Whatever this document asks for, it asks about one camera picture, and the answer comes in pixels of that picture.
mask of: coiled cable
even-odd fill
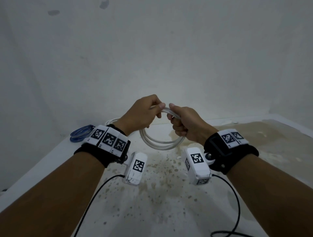
[[[171,111],[170,108],[168,107],[165,107],[162,111],[162,113],[168,113],[170,115],[172,115],[173,117],[177,118],[177,119],[181,119],[180,116],[176,113],[174,113],[173,111]],[[109,125],[117,120],[119,120],[120,118],[115,118],[115,119],[111,119],[109,121],[106,121],[105,125]],[[146,133],[146,130],[145,129],[142,129],[142,130],[139,130],[139,133],[140,133],[140,136],[142,138],[142,140],[144,141],[144,143],[146,143],[149,147],[155,149],[155,150],[161,150],[161,151],[165,151],[165,150],[171,150],[175,147],[177,147],[178,145],[180,145],[185,137],[179,137],[177,138],[176,140],[174,141],[169,141],[169,142],[163,142],[163,141],[159,141],[159,140],[156,140],[156,139],[153,139],[152,137],[150,137],[147,133]],[[153,142],[156,142],[156,143],[159,143],[159,144],[170,144],[170,145],[167,145],[167,146],[160,146],[160,145],[157,145],[157,144],[154,144]]]

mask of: white wall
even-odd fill
[[[4,5],[9,41],[19,54],[4,49],[3,73],[18,73],[11,77],[24,82],[24,105],[17,106],[16,97],[10,103],[49,144],[83,125],[119,117],[153,93],[165,103],[193,107],[205,119],[266,114],[293,39],[281,32],[292,10],[283,0],[110,0],[106,9],[101,0]],[[1,96],[9,97],[17,82],[9,80]],[[6,114],[3,126],[12,132],[17,116]],[[12,135],[10,144],[18,139]],[[27,142],[36,154],[36,141]],[[45,144],[42,154],[51,147]],[[7,150],[15,153],[12,161],[23,157],[22,150]]]
[[[289,39],[277,95],[270,109],[313,129],[313,2],[286,4],[280,34]]]
[[[0,4],[0,190],[9,188],[61,140],[37,78]]]

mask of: white plastic housing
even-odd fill
[[[202,185],[210,181],[210,168],[198,147],[185,148],[182,160],[185,162],[189,180],[192,184]]]
[[[123,179],[123,183],[133,186],[139,185],[146,163],[146,154],[141,152],[132,153],[132,155],[124,162],[124,164],[127,165],[127,168],[124,173],[125,178]]]

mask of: blue cable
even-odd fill
[[[89,133],[91,133],[91,131],[93,130],[95,128],[95,126],[94,125],[87,125],[87,126],[84,126],[84,127],[82,127],[82,128],[79,128],[79,129],[77,129],[77,130],[75,130],[74,132],[72,132],[71,134],[70,134],[70,141],[71,142],[74,142],[74,143],[76,143],[76,142],[81,142],[81,141],[83,141],[83,139],[85,138],[85,137],[87,137],[88,135],[89,135]]]

